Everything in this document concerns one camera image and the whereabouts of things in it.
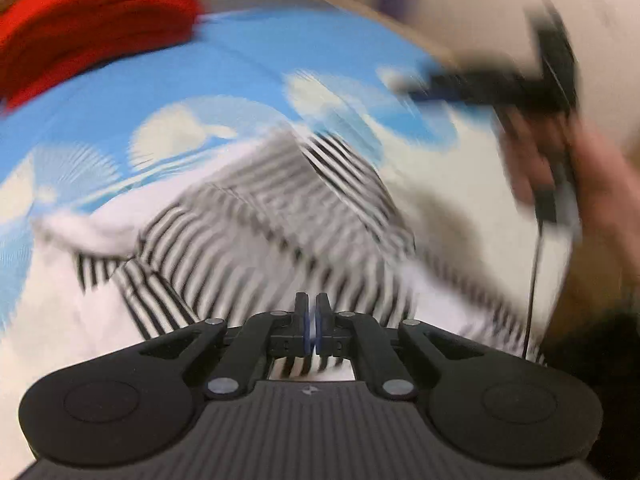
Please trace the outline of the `person right hand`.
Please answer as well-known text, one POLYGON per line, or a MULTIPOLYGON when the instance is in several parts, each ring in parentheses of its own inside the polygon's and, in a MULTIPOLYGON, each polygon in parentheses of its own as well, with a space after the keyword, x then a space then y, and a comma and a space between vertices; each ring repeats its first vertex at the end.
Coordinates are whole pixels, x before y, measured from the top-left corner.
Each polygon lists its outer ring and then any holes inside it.
POLYGON ((639 173, 610 140, 575 115, 524 114, 503 118, 501 151, 512 192, 532 206, 534 193, 552 188, 551 157, 570 156, 584 229, 602 238, 630 273, 639 266, 639 173))

